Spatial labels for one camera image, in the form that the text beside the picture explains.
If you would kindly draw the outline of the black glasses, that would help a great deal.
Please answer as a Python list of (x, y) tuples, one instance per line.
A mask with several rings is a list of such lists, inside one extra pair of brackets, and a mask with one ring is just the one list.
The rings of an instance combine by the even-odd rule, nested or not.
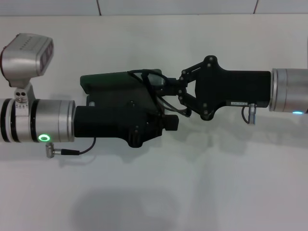
[(171, 87), (171, 82), (161, 72), (158, 72), (157, 69), (130, 70), (127, 71), (127, 74), (142, 83), (148, 90), (154, 102), (159, 105), (163, 110), (175, 112), (185, 117), (191, 116), (191, 109), (178, 109), (168, 103), (158, 93), (160, 90), (167, 90), (168, 87)]

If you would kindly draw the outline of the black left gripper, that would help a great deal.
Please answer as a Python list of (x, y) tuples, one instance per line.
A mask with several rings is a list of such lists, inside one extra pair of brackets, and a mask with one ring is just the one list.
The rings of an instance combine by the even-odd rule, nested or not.
[(77, 138), (120, 138), (130, 147), (140, 148), (163, 130), (178, 130), (179, 117), (166, 115), (162, 105), (146, 92), (88, 98), (94, 100), (94, 106), (76, 107), (73, 124)]

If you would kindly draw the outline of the green glasses case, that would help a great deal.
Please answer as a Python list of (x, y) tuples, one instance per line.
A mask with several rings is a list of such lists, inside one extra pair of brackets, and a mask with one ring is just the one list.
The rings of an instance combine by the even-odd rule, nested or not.
[(80, 77), (80, 85), (87, 94), (87, 104), (97, 107), (137, 106), (144, 109), (144, 102), (153, 101), (146, 87), (126, 72), (115, 72)]

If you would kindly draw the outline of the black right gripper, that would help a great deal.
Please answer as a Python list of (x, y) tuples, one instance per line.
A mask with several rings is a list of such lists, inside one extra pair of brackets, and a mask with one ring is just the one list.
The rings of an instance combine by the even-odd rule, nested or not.
[[(195, 81), (195, 97), (186, 87)], [(157, 91), (162, 106), (182, 116), (190, 117), (192, 111), (205, 120), (211, 120), (215, 112), (235, 103), (255, 104), (266, 108), (270, 102), (270, 71), (225, 70), (218, 64), (216, 56), (207, 56), (196, 65), (182, 70), (181, 76), (168, 78), (168, 87)], [(163, 96), (178, 96), (185, 109), (177, 109)]]

